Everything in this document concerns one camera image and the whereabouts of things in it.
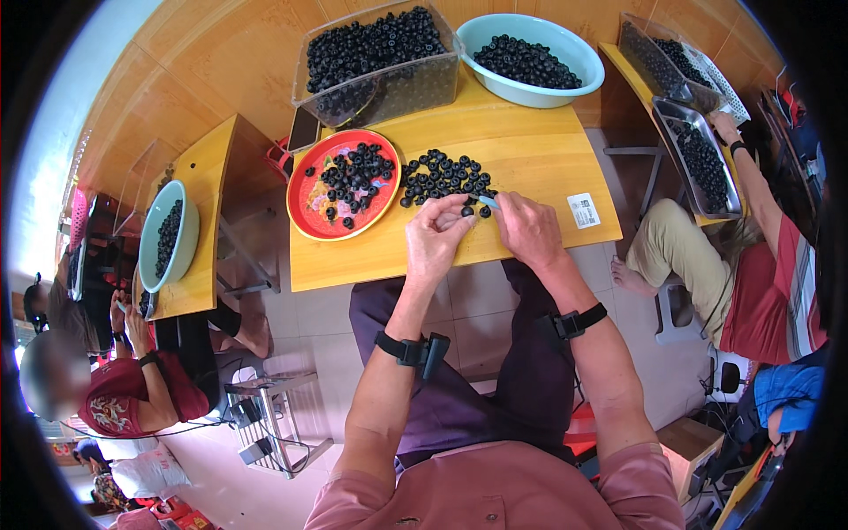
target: striped shirt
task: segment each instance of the striped shirt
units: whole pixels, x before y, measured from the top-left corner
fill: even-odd
[[[816,251],[784,215],[777,259],[767,243],[746,249],[739,258],[719,348],[784,365],[826,341],[816,301]]]

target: power adapter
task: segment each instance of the power adapter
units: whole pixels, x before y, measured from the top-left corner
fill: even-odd
[[[255,461],[261,460],[270,455],[272,452],[274,452],[274,449],[271,448],[271,438],[266,436],[238,451],[238,455],[241,456],[244,463],[249,466]]]
[[[240,429],[244,429],[251,423],[255,423],[262,419],[259,409],[256,408],[256,404],[254,404],[254,401],[250,398],[242,399],[233,405],[230,410],[232,411],[232,419],[236,422],[236,426]]]

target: label sticker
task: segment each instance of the label sticker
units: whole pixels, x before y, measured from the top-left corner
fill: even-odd
[[[600,224],[598,210],[594,208],[592,197],[588,193],[572,195],[568,198],[568,204],[572,207],[574,222],[577,223],[578,229]]]

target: stainless steel tray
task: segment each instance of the stainless steel tray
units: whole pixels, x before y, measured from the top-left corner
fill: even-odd
[[[672,156],[674,165],[678,168],[678,172],[683,177],[683,185],[686,186],[686,192],[689,195],[689,204],[692,205],[692,210],[707,219],[738,219],[742,216],[742,204],[739,202],[739,193],[736,191],[736,184],[733,177],[730,175],[728,165],[724,162],[722,150],[718,147],[718,142],[712,134],[710,124],[706,122],[703,114],[697,110],[684,107],[680,103],[675,103],[670,99],[654,96],[651,101],[654,104],[654,119],[660,126],[662,139],[666,143],[666,149]],[[700,186],[692,176],[692,172],[686,165],[686,160],[678,148],[678,135],[674,134],[672,128],[667,124],[667,120],[672,123],[682,124],[689,123],[695,129],[700,131],[700,134],[715,149],[718,158],[722,161],[725,178],[728,181],[728,198],[725,203],[727,211],[718,212],[715,214],[707,213],[704,208],[707,204],[706,195],[701,191]]]

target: bare foot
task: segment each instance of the bare foot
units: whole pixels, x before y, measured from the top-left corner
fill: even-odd
[[[268,356],[271,339],[271,327],[268,318],[256,315],[253,318],[242,318],[242,327],[235,339],[248,347],[260,359]]]
[[[655,297],[659,289],[650,285],[644,280],[641,274],[631,269],[628,269],[624,262],[618,259],[618,256],[612,258],[610,263],[612,270],[612,281],[618,287],[623,287],[628,291],[643,294],[644,296]]]

